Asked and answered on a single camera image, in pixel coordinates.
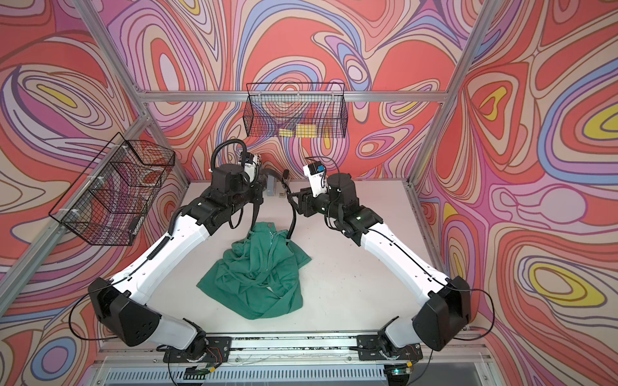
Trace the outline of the black leather belt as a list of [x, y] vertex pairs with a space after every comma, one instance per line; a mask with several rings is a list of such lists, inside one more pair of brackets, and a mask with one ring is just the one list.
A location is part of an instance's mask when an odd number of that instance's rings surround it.
[[262, 169], [257, 172], [257, 175], [255, 176], [255, 179], [253, 182], [253, 185], [257, 189], [257, 191], [255, 191], [254, 199], [251, 201], [251, 204], [253, 205], [253, 211], [252, 211], [252, 217], [251, 217], [251, 226], [249, 227], [249, 230], [252, 230], [257, 223], [257, 218], [259, 215], [260, 207], [263, 204], [262, 191], [267, 185], [268, 178], [272, 177], [273, 179], [277, 180], [283, 186], [284, 191], [285, 191], [286, 200], [288, 204], [290, 204], [291, 206], [292, 219], [291, 219], [290, 226], [287, 230], [286, 239], [290, 240], [292, 238], [292, 235], [295, 230], [296, 223], [297, 223], [298, 209], [297, 209], [297, 204], [292, 199], [292, 191], [288, 184], [289, 174], [290, 174], [290, 171], [288, 169], [286, 169], [283, 173], [279, 173], [278, 171], [274, 169], [270, 169], [270, 168]]

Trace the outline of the green trousers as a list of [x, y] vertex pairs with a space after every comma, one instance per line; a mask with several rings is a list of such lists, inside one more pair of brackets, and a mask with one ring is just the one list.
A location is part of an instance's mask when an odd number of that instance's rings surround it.
[[312, 261], [274, 224], [257, 223], [225, 250], [197, 288], [248, 320], [278, 318], [304, 305], [300, 270]]

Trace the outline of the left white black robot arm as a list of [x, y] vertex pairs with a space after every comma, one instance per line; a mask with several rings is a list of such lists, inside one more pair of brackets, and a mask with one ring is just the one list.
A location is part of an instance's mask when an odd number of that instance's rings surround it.
[[201, 355], [207, 345], [204, 331], [185, 318], [165, 315], [150, 307], [157, 287], [172, 270], [247, 204], [259, 212], [263, 201], [260, 167], [225, 164], [213, 170], [212, 182], [199, 196], [179, 208], [168, 230], [124, 270], [88, 287], [96, 319], [125, 345], [157, 343], [189, 355]]

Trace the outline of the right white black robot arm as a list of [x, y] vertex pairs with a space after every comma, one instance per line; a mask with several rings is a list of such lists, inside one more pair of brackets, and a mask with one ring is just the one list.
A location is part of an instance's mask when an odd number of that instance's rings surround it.
[[310, 185], [286, 197], [302, 216], [322, 215], [336, 231], [382, 262], [411, 292], [418, 311], [393, 318], [381, 329], [386, 349], [425, 344], [443, 350], [471, 321], [470, 285], [460, 276], [449, 278], [404, 245], [376, 212], [360, 203], [348, 174], [309, 178]]

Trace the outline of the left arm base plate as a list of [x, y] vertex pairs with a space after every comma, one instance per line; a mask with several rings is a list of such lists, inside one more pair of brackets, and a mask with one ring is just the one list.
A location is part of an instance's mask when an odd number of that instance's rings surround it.
[[184, 350], [164, 349], [164, 363], [226, 363], [231, 352], [229, 336], [205, 336], [197, 338]]

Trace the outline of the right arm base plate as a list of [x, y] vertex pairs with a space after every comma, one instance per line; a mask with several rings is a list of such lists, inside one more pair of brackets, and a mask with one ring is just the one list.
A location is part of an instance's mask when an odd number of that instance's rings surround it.
[[397, 361], [417, 363], [423, 359], [419, 344], [395, 347], [384, 335], [358, 335], [356, 345], [350, 350], [358, 354], [361, 361]]

